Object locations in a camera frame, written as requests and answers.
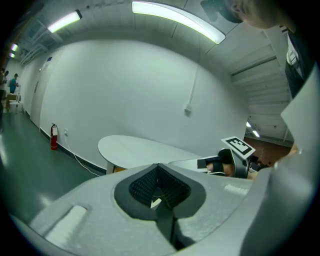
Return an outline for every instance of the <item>white door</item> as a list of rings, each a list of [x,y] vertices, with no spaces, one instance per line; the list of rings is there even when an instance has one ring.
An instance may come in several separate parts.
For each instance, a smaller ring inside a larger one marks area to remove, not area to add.
[[[50,80],[50,77],[53,73],[53,70],[58,63],[62,54],[62,50],[57,50],[49,55],[48,59],[43,64],[38,79],[35,84],[34,94],[32,97],[32,105],[31,105],[31,113],[30,119],[31,121],[40,128],[40,112],[42,107],[42,101],[44,98],[44,94],[46,91],[47,84]]]

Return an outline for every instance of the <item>shiny floor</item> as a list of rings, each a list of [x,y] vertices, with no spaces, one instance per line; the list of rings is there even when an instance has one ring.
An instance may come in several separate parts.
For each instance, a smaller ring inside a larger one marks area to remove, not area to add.
[[[96,177],[61,150],[52,151],[49,140],[25,114],[4,113],[2,126],[1,196],[8,212],[24,223],[28,224],[39,211],[76,186]]]

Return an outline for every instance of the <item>black cap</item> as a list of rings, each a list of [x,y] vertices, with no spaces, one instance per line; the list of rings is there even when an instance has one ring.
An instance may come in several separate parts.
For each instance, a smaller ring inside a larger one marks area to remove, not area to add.
[[[210,12],[219,12],[226,20],[232,23],[241,23],[242,20],[238,19],[233,13],[227,8],[225,0],[204,0],[201,5],[209,17]]]

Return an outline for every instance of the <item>oval tabletop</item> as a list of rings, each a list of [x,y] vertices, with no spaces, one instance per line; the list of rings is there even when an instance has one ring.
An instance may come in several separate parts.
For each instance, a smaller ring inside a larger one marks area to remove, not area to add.
[[[124,135],[111,135],[102,138],[98,143],[98,149],[108,162],[126,169],[201,158],[197,154],[173,146]]]

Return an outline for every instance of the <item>red fire extinguisher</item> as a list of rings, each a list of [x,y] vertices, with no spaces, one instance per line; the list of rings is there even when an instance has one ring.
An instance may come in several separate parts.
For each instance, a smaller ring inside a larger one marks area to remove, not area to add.
[[[58,148],[57,139],[58,139],[58,128],[53,123],[51,126],[51,140],[50,140],[52,150],[57,150]]]

